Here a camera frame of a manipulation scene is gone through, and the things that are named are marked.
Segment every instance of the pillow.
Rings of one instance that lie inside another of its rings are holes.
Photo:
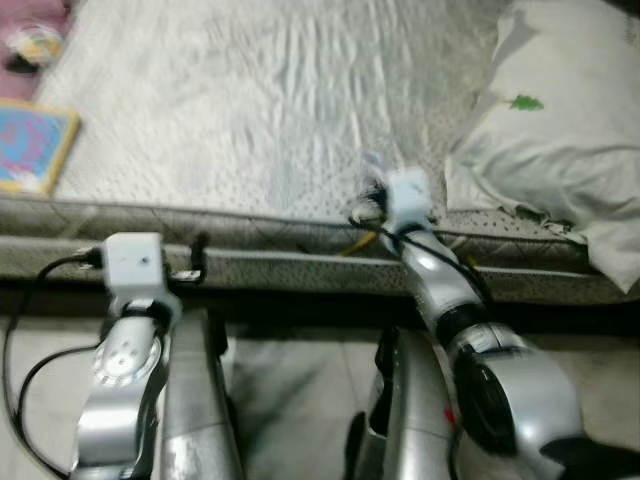
[[[627,292],[640,277],[640,22],[598,0],[516,1],[446,159],[451,210],[536,212]]]

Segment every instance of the black cable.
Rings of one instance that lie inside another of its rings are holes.
[[[458,447],[460,446],[460,438],[462,437],[462,428],[457,425],[453,427],[453,433],[449,439],[447,447],[447,469],[449,470],[449,478],[458,480],[458,470],[456,469],[456,456]]]
[[[35,378],[35,376],[40,372],[40,370],[42,370],[44,367],[46,367],[49,363],[51,363],[52,361],[60,358],[60,357],[64,357],[67,355],[73,355],[76,353],[84,353],[84,352],[91,352],[93,350],[95,350],[100,344],[97,343],[95,345],[86,345],[84,347],[74,347],[74,348],[68,348],[66,350],[61,350],[59,352],[55,352],[52,353],[48,356],[46,356],[45,358],[43,358],[42,360],[40,360],[38,363],[36,363],[33,368],[31,368],[31,370],[29,370],[29,373],[27,373],[27,376],[24,378],[23,382],[22,382],[22,386],[20,387],[20,394],[18,395],[18,407],[16,409],[16,417],[18,418],[18,425],[20,427],[20,435],[22,435],[30,444],[31,448],[33,450],[35,450],[35,447],[33,446],[32,442],[29,440],[29,434],[27,433],[27,426],[26,426],[26,422],[24,421],[24,412],[25,412],[25,403],[27,401],[27,393],[29,393],[29,387],[31,386],[31,382],[33,381],[33,379]]]
[[[365,223],[359,220],[356,220],[353,217],[349,217],[349,223],[356,228],[361,230],[366,230],[368,232],[377,233],[378,235],[384,235],[385,237],[393,240],[394,242],[402,242],[407,245],[411,245],[412,247],[416,247],[429,255],[437,258],[438,260],[446,263],[451,268],[456,270],[460,275],[462,275],[467,282],[476,290],[476,293],[480,296],[481,300],[485,304],[487,308],[490,308],[493,305],[493,296],[491,295],[491,291],[489,290],[487,284],[482,280],[478,272],[476,272],[472,267],[468,265],[461,265],[458,262],[451,260],[446,255],[434,250],[433,248],[427,247],[406,235],[398,235],[389,230],[379,227],[377,225],[373,225],[371,223]]]
[[[17,410],[13,407],[13,395],[11,393],[11,377],[10,377],[10,349],[11,340],[13,338],[13,334],[18,327],[18,323],[20,322],[20,317],[25,314],[29,302],[33,298],[33,295],[38,287],[44,280],[47,275],[51,273],[56,268],[68,264],[68,263],[84,263],[88,260],[91,260],[91,255],[95,254],[95,251],[90,251],[88,253],[71,255],[68,257],[63,257],[58,260],[51,262],[49,265],[44,267],[40,273],[36,276],[36,278],[31,282],[31,284],[27,287],[20,303],[18,304],[16,310],[13,315],[9,319],[9,324],[7,325],[7,329],[5,332],[4,340],[2,343],[2,385],[4,390],[4,409],[7,414],[7,418],[9,420],[9,424],[11,425],[14,433],[18,437],[19,443],[22,447],[36,460],[43,468],[48,470],[52,475],[56,476],[60,479],[67,479],[69,474],[67,472],[62,471],[60,468],[56,467],[49,460],[47,460],[40,452],[38,452],[29,441],[28,437],[26,437],[21,428],[20,418],[17,416]]]

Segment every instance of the cable connector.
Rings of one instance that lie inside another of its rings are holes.
[[[78,257],[78,263],[96,270],[102,269],[102,249],[100,247],[81,248],[74,255]]]

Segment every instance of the silver metal base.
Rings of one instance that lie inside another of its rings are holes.
[[[433,346],[422,333],[401,330],[391,354],[391,377],[378,375],[363,425],[354,422],[359,432],[352,431],[350,440],[358,445],[348,452],[355,458],[347,459],[347,480],[448,479],[450,403]],[[392,384],[386,386],[392,388],[391,404],[384,407],[386,428],[380,428],[385,382]]]
[[[219,356],[221,332],[206,311],[185,314],[171,344],[162,478],[242,480]]]

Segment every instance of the yellow cable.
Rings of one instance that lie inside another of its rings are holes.
[[[476,268],[478,266],[478,262],[471,255],[468,255],[466,260],[466,265],[471,268]]]
[[[362,236],[362,238],[360,238],[360,240],[358,240],[356,243],[354,243],[350,247],[345,248],[343,251],[338,253],[338,255],[341,257],[348,257],[349,255],[356,253],[358,250],[366,247],[368,244],[371,243],[372,240],[376,238],[376,236],[377,234],[375,232],[365,233]]]

